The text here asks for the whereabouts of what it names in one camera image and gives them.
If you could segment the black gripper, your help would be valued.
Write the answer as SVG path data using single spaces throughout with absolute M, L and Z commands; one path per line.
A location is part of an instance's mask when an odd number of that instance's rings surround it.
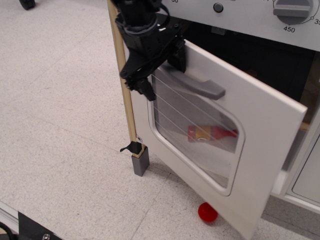
M 120 71 L 126 87 L 137 91 L 149 101 L 157 99 L 147 77 L 167 61 L 178 71 L 186 71 L 185 40 L 182 25 L 175 17 L 157 14 L 151 23 L 133 27 L 125 24 L 122 16 L 115 20 L 116 26 L 129 50 L 129 57 Z

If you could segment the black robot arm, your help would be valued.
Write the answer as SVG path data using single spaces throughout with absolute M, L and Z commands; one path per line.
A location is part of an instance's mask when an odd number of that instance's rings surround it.
M 154 101 L 157 97 L 148 81 L 151 73 L 164 62 L 181 72 L 186 71 L 182 27 L 169 26 L 169 10 L 160 0 L 114 0 L 112 3 L 119 12 L 115 23 L 129 50 L 120 76 L 129 90 Z

